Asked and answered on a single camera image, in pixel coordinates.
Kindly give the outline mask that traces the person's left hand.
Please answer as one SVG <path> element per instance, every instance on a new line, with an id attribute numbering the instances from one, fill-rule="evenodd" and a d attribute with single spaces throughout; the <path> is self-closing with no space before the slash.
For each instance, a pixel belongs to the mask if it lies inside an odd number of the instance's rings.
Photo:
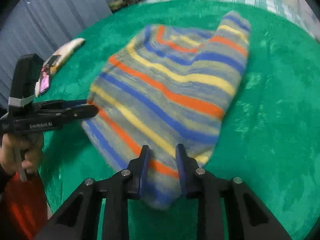
<path id="1" fill-rule="evenodd" d="M 3 135 L 1 167 L 8 175 L 21 170 L 35 174 L 41 164 L 43 145 L 43 134 L 36 134 L 32 141 L 14 134 Z"/>

